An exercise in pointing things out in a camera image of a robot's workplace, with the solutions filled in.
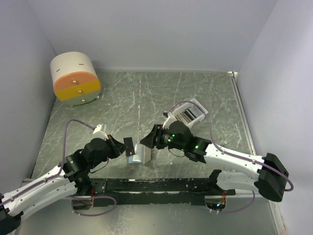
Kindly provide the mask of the black credit card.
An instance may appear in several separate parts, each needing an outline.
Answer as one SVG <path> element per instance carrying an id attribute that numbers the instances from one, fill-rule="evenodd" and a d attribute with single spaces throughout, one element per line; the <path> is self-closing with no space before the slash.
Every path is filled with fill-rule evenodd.
<path id="1" fill-rule="evenodd" d="M 133 138 L 132 137 L 126 137 L 123 139 L 124 144 L 126 146 L 125 149 L 125 154 L 127 157 L 132 156 L 135 154 L 135 149 L 134 149 L 134 143 L 133 143 Z"/>

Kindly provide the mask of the blue silver card holder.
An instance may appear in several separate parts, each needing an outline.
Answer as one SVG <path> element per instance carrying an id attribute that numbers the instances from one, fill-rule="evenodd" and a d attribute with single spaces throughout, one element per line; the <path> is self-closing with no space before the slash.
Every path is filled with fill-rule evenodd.
<path id="1" fill-rule="evenodd" d="M 145 165 L 153 159 L 153 150 L 137 143 L 134 151 L 127 154 L 127 165 Z"/>

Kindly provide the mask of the white card tray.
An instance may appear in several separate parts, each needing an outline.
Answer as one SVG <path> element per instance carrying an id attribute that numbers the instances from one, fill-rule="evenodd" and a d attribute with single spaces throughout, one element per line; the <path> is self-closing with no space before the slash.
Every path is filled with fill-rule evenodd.
<path id="1" fill-rule="evenodd" d="M 174 117 L 191 129 L 194 125 L 201 123 L 208 114 L 208 111 L 196 98 L 182 101 L 170 109 Z"/>

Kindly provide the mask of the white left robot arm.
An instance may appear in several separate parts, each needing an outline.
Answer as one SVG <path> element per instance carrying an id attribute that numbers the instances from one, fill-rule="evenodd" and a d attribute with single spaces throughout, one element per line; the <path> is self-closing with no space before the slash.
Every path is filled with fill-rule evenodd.
<path id="1" fill-rule="evenodd" d="M 111 135 L 106 140 L 94 138 L 42 177 L 2 194 L 0 233 L 7 235 L 15 231 L 27 216 L 62 198 L 89 195 L 90 171 L 102 162 L 119 157 L 125 150 L 125 144 Z"/>

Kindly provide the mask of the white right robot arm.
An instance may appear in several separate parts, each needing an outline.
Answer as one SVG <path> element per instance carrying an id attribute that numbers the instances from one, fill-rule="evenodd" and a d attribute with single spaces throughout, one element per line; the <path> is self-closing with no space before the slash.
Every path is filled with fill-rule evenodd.
<path id="1" fill-rule="evenodd" d="M 174 121 L 166 128 L 154 125 L 140 143 L 150 149 L 181 150 L 193 162 L 232 169 L 233 173 L 218 171 L 218 175 L 207 183 L 208 191 L 214 195 L 230 189 L 250 190 L 270 201 L 281 202 L 287 191 L 289 173 L 276 155 L 249 155 L 221 147 L 212 140 L 193 135 L 180 121 Z"/>

